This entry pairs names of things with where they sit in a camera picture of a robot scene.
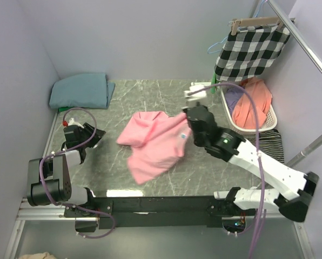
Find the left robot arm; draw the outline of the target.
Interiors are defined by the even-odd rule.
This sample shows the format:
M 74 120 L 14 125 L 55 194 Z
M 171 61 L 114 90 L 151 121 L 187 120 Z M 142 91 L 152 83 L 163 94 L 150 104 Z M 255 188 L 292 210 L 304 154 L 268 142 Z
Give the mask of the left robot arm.
M 41 158 L 29 161 L 27 200 L 31 206 L 74 204 L 81 215 L 89 217 L 95 213 L 96 203 L 89 199 L 89 189 L 71 184 L 69 169 L 81 165 L 86 158 L 86 149 L 95 148 L 106 132 L 88 123 L 69 124 L 63 131 L 62 148 L 75 149 L 52 155 L 43 163 Z

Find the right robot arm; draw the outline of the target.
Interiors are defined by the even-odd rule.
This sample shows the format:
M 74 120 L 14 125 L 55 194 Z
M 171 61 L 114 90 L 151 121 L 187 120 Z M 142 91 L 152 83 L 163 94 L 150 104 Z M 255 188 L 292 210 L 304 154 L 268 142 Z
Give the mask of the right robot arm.
M 305 221 L 319 181 L 316 173 L 303 173 L 287 167 L 258 150 L 242 135 L 219 127 L 206 106 L 186 108 L 184 112 L 196 146 L 261 179 L 260 189 L 233 187 L 226 196 L 215 192 L 216 199 L 225 200 L 229 214 L 238 215 L 249 209 L 278 210 L 289 220 Z

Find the pink t-shirt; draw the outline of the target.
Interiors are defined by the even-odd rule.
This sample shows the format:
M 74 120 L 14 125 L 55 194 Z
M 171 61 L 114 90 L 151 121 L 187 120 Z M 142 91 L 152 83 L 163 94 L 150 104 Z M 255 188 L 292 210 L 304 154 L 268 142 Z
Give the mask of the pink t-shirt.
M 174 117 L 163 111 L 136 112 L 116 143 L 131 147 L 127 166 L 141 185 L 168 171 L 184 156 L 190 135 L 184 112 Z

